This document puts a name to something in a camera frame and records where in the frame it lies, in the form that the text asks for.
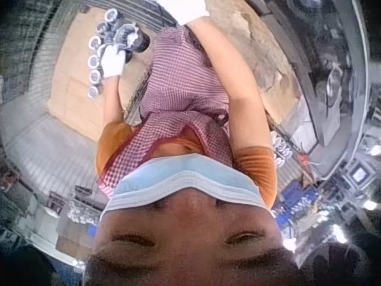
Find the blue surgical mask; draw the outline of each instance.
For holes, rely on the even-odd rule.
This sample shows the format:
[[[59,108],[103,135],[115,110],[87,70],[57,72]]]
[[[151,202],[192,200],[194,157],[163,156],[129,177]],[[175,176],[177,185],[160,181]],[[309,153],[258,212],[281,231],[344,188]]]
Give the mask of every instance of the blue surgical mask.
[[[154,203],[185,188],[268,210],[252,179],[209,157],[188,154],[152,159],[129,173],[116,186],[102,216]]]

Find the red gingham apron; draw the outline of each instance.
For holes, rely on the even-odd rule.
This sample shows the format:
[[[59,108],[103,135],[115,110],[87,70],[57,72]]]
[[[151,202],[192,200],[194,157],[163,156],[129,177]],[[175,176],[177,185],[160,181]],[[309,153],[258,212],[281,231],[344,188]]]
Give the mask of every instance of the red gingham apron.
[[[118,182],[152,156],[158,145],[191,128],[205,155],[232,166],[227,135],[228,97],[208,58],[187,28],[157,36],[152,73],[140,114],[142,127],[109,160],[98,185],[112,196]]]

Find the blue object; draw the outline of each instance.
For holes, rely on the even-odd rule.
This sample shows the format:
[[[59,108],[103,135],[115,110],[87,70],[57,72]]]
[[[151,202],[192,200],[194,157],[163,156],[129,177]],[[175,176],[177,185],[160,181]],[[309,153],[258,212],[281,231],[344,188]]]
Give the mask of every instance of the blue object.
[[[90,225],[88,228],[88,235],[95,237],[97,229],[98,228],[95,225]]]

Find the hand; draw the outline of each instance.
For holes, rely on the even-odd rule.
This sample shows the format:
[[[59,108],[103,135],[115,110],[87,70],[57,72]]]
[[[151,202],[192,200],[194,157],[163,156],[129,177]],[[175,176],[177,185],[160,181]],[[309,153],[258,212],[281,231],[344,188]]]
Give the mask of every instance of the hand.
[[[203,16],[209,16],[205,0],[157,0],[179,24],[185,25]]]
[[[107,46],[101,60],[103,77],[121,76],[126,63],[126,51],[119,51],[118,45]]]

